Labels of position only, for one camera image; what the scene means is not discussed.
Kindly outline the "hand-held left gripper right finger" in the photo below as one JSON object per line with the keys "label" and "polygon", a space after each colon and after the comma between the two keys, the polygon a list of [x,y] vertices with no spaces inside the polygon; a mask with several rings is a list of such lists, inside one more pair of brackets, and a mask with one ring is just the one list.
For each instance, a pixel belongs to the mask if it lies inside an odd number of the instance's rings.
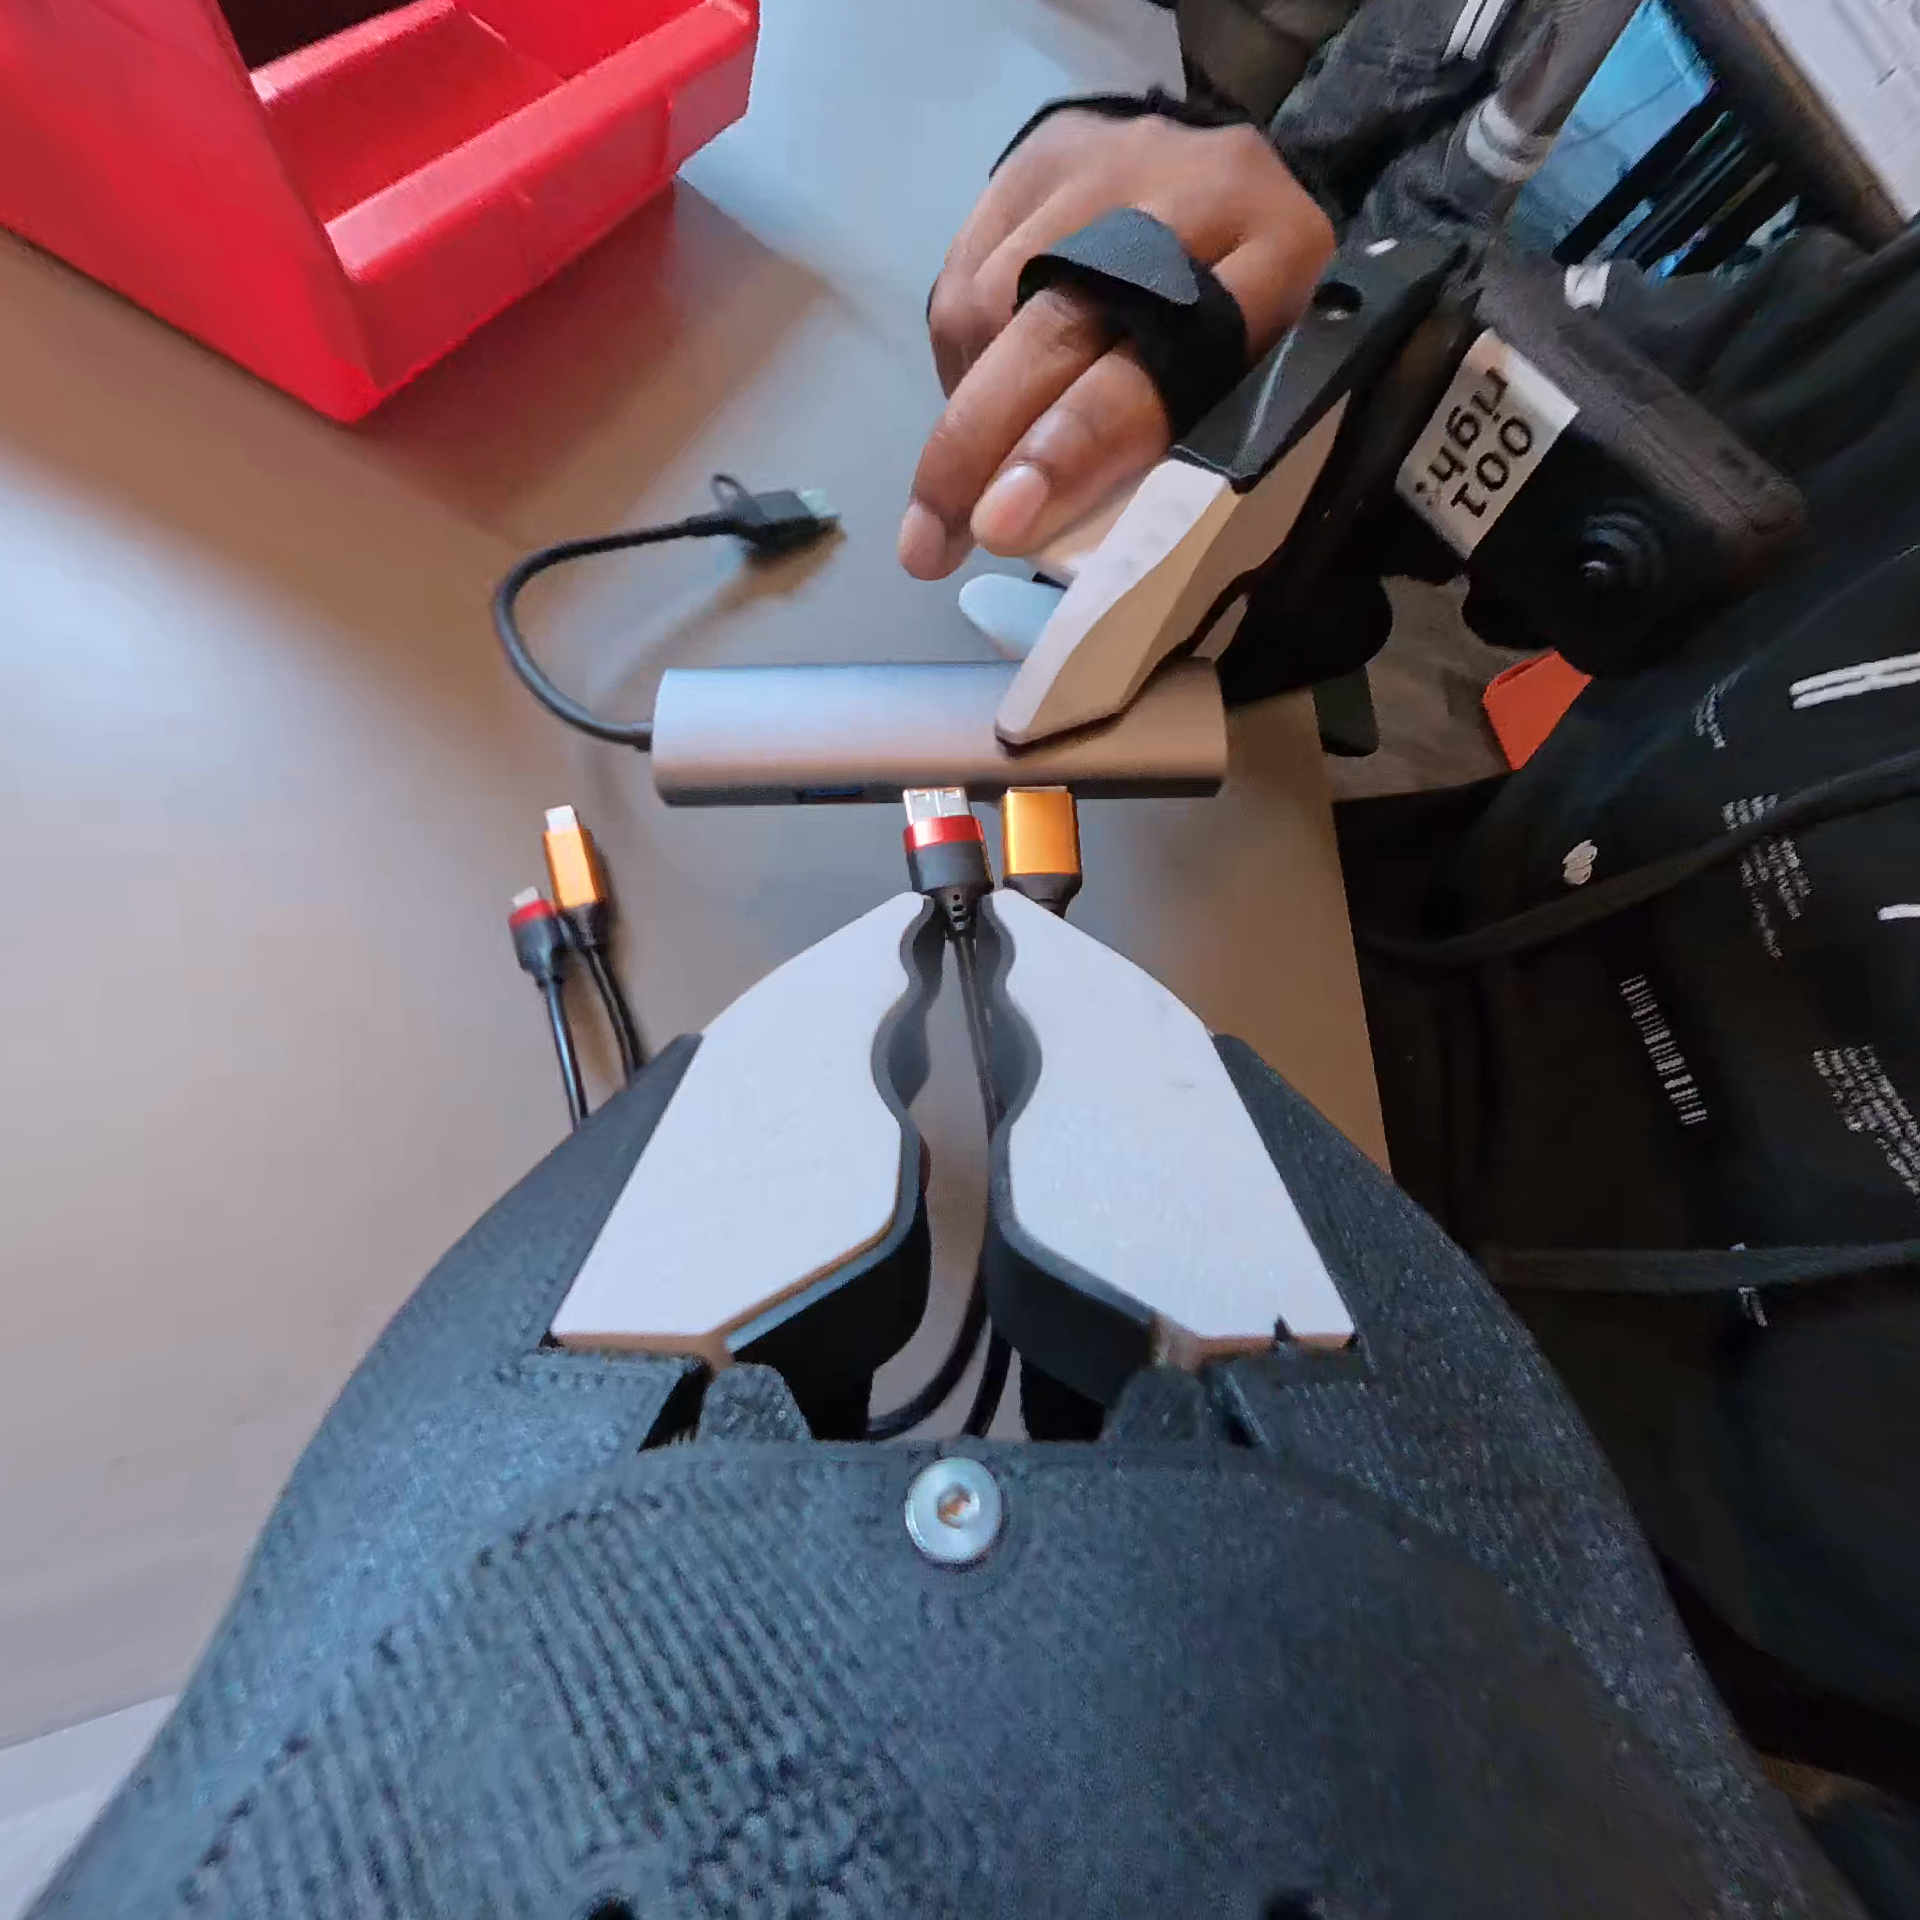
{"label": "hand-held left gripper right finger", "polygon": [[978,986],[1001,1098],[985,1296],[1025,1368],[1117,1405],[1158,1365],[1353,1342],[1193,1006],[1021,893],[978,905]]}

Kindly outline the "red plastic bin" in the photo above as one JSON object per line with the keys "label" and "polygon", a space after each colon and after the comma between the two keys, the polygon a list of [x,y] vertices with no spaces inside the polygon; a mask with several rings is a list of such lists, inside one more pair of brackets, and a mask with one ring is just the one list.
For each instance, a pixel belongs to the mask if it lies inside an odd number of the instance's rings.
{"label": "red plastic bin", "polygon": [[0,10],[6,228],[366,419],[742,121],[758,6]]}

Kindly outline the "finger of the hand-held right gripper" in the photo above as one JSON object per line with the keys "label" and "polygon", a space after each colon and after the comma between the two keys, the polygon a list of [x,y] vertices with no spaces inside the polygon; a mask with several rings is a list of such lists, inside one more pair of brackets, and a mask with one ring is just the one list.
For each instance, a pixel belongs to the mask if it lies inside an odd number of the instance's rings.
{"label": "finger of the hand-held right gripper", "polygon": [[1335,400],[1248,492],[1179,455],[1149,470],[1000,700],[1000,740],[1025,752],[1106,724],[1203,641],[1219,598],[1289,542],[1346,406]]}

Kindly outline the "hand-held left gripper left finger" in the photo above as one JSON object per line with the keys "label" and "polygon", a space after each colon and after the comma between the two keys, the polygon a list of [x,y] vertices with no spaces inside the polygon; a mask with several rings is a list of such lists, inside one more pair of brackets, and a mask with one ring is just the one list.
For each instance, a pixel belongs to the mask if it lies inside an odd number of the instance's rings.
{"label": "hand-held left gripper left finger", "polygon": [[895,893],[704,1028],[547,1338],[867,1405],[929,1296],[933,905]]}

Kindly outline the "grey slim USB hub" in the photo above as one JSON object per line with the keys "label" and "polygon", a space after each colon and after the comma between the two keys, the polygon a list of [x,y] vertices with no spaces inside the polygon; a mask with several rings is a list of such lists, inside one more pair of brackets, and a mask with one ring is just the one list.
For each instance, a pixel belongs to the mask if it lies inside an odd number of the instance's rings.
{"label": "grey slim USB hub", "polygon": [[1173,664],[1120,718],[1001,748],[1010,664],[720,664],[654,691],[664,804],[888,804],[962,787],[976,802],[1065,787],[1078,802],[1217,797],[1227,715],[1210,664]]}

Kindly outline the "white printed sign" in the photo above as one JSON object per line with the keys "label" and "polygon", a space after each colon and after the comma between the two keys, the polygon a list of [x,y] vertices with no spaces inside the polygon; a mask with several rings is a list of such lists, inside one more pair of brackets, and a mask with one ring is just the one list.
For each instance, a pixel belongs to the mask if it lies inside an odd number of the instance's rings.
{"label": "white printed sign", "polygon": [[1726,34],[1763,90],[1810,142],[1831,195],[1864,228],[1920,213],[1920,6],[1743,0]]}

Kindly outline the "orange-red flat object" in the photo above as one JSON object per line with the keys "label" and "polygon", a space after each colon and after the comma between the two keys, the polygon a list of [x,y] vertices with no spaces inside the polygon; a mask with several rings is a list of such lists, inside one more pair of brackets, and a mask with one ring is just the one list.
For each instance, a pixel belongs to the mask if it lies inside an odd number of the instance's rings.
{"label": "orange-red flat object", "polygon": [[1560,652],[1540,652],[1501,667],[1483,691],[1483,718],[1501,748],[1506,769],[1518,771],[1551,740],[1587,689],[1591,672],[1580,672]]}

